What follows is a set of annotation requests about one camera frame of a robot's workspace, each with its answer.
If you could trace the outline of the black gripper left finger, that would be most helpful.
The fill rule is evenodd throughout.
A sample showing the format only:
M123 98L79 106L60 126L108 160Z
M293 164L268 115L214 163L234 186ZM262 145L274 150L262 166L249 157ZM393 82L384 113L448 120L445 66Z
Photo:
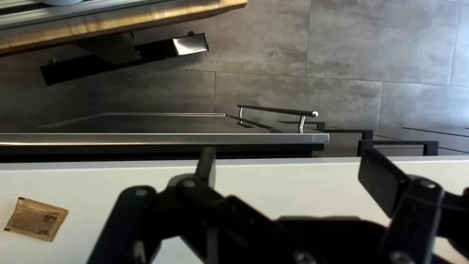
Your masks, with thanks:
M182 239L204 264L314 264L311 247L236 197L212 188L215 151L196 170L120 192L86 264L151 264L161 244Z

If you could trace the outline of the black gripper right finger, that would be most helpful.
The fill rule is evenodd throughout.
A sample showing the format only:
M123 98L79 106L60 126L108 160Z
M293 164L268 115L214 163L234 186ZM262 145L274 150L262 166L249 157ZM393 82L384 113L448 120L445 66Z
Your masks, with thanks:
M466 194L456 195L428 178L407 175L375 148L362 151L357 181L390 219L378 245L384 264L444 264L434 257L437 238L469 257Z

